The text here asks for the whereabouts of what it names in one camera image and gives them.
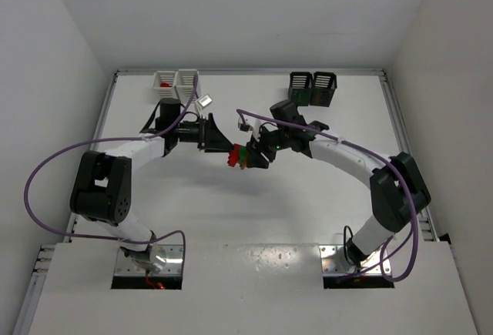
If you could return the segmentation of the red lego brick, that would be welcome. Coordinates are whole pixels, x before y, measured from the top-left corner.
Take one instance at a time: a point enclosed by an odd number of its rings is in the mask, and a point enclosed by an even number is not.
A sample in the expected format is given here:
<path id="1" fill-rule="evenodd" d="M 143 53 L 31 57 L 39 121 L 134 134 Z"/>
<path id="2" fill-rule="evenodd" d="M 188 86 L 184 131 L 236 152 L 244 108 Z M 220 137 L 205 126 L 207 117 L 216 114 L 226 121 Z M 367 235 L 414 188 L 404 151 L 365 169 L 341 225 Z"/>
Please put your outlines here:
<path id="1" fill-rule="evenodd" d="M 240 145 L 234 144 L 233 149 L 229 152 L 227 164 L 230 167 L 235 167 L 240 161 Z"/>

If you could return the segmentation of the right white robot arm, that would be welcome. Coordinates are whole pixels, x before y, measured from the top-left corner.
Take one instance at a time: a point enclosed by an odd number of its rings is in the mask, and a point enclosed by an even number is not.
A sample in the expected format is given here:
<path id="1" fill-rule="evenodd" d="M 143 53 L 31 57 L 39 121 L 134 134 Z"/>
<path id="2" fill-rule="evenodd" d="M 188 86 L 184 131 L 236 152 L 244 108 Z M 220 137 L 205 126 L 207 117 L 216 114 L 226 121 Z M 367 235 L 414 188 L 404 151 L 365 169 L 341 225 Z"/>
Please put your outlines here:
<path id="1" fill-rule="evenodd" d="M 266 169 L 277 152 L 290 149 L 338 168 L 369 189 L 372 214 L 344 244 L 349 265 L 360 266 L 406 225 L 417 232 L 418 214 L 431 203 L 431 194 L 410 154 L 386 156 L 349 142 L 322 122 L 306 122 L 290 100 L 270 112 L 267 118 L 239 110 L 239 129 L 252 134 L 240 158 L 243 166 Z"/>

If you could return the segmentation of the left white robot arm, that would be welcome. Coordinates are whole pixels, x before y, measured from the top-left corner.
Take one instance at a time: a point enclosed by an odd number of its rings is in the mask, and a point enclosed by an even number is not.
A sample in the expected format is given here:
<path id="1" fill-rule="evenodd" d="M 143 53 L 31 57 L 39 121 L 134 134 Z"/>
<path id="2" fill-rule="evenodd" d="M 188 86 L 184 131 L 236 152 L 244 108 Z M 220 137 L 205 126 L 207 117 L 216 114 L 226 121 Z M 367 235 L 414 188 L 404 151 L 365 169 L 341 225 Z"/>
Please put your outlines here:
<path id="1" fill-rule="evenodd" d="M 183 122 L 181 109 L 178 99 L 161 99 L 140 132 L 146 140 L 125 142 L 105 152 L 89 150 L 82 155 L 70 209 L 106 229 L 126 253 L 145 252 L 156 238 L 131 211 L 132 174 L 137 169 L 168 155 L 179 142 L 195 143 L 204 152 L 233 150 L 212 114 Z"/>

